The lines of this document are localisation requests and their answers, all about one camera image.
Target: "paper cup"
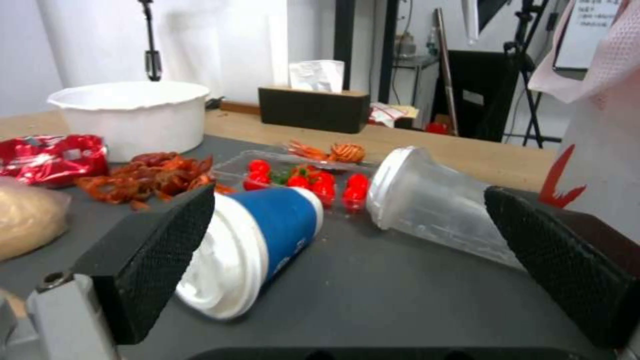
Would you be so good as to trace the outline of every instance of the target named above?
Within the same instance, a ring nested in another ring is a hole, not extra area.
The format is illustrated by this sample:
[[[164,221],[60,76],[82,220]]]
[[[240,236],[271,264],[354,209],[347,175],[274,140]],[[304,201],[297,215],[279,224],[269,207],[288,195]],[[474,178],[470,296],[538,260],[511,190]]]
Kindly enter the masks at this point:
[[[320,200],[301,188],[272,188],[224,196],[176,294],[216,319],[245,313],[260,287],[317,234]]]

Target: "tissue box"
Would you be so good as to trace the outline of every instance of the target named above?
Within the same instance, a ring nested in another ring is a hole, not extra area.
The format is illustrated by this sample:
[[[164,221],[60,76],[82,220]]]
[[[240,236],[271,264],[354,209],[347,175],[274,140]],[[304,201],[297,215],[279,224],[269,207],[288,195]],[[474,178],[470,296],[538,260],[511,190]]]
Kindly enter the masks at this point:
[[[258,89],[260,113],[265,124],[359,133],[369,119],[369,94],[340,94],[292,90],[286,87]]]

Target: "white bowl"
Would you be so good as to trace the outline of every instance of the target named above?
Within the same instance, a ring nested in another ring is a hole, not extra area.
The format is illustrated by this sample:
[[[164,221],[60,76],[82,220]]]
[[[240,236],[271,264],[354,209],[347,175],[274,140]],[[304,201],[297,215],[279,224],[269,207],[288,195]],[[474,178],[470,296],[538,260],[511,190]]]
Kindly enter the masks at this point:
[[[47,100],[74,134],[104,138],[110,162],[145,152],[185,152],[204,136],[209,89],[176,81],[135,81],[66,88]]]

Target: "cherry tomato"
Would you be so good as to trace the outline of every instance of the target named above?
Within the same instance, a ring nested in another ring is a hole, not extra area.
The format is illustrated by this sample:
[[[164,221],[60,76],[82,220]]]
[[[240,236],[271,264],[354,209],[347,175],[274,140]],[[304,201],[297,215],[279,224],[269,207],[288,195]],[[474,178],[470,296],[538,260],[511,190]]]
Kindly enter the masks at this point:
[[[309,181],[302,175],[293,175],[287,180],[287,186],[290,188],[305,188],[309,189]]]
[[[311,187],[311,191],[320,199],[325,208],[330,208],[335,199],[335,186],[333,184],[316,181]]]
[[[347,180],[347,188],[361,188],[367,192],[369,188],[369,179],[363,174],[353,174]]]
[[[252,190],[260,190],[268,188],[271,184],[269,174],[263,174],[262,172],[254,171],[250,173],[243,182],[243,188],[250,192]]]
[[[335,184],[335,177],[326,171],[318,172],[311,180],[314,182],[314,184],[327,183],[332,186]]]
[[[342,193],[342,203],[348,211],[364,208],[367,190],[363,188],[346,188]]]
[[[449,126],[447,126],[447,124],[442,124],[439,122],[430,122],[429,125],[427,125],[426,130],[428,133],[432,134],[449,134]]]
[[[265,160],[255,159],[249,163],[249,173],[259,172],[261,174],[268,174],[271,171],[271,165]]]

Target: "white plastic lid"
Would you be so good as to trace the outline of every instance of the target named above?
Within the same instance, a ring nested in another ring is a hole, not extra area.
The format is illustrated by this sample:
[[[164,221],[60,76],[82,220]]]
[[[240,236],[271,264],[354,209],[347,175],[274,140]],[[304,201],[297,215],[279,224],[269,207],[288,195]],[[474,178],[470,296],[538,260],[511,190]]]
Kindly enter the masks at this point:
[[[233,318],[255,302],[267,265],[267,249],[258,224],[240,203],[217,193],[209,228],[176,294],[207,316]]]
[[[390,227],[392,211],[390,208],[389,189],[396,179],[396,175],[405,164],[409,155],[417,150],[414,146],[394,149],[376,171],[373,176],[369,192],[367,193],[367,210],[371,214],[371,220],[383,230]]]

